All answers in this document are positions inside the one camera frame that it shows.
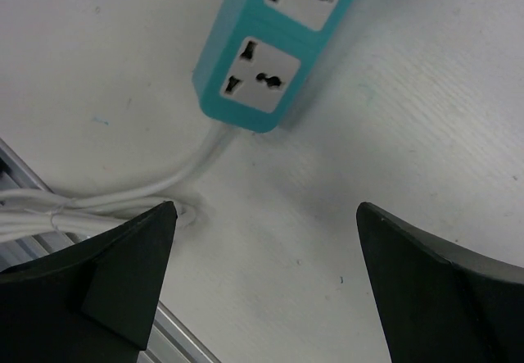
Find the white cable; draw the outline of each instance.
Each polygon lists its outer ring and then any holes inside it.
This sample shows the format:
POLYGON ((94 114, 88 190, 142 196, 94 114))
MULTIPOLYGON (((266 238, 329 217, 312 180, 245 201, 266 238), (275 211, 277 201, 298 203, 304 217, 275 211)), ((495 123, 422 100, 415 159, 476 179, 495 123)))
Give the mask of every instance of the white cable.
POLYGON ((53 230, 94 236, 166 201, 174 202, 177 229, 183 228, 195 220, 195 209, 173 198, 152 195, 182 182, 208 163, 231 132, 231 126, 213 123, 201 146, 172 175, 142 187, 82 199, 28 188, 0 191, 0 243, 53 230))

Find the power strip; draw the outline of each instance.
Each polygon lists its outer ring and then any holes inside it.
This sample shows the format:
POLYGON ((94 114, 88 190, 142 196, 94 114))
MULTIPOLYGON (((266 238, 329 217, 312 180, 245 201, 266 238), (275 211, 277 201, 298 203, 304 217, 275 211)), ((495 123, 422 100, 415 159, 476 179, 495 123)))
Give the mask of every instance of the power strip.
POLYGON ((209 117, 255 132, 284 117, 352 0, 224 0, 193 83, 209 117))

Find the white desk surface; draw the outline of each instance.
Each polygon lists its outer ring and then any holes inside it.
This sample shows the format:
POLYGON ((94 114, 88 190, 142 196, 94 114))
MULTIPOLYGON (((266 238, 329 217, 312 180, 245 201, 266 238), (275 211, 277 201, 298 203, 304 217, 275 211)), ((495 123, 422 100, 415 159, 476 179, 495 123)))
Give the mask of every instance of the white desk surface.
MULTIPOLYGON (((0 136, 59 192, 165 175, 220 3, 0 0, 0 136)), ((523 40, 524 0, 355 0, 282 127, 182 189, 161 300, 224 362, 382 363, 359 203, 524 266, 523 40)))

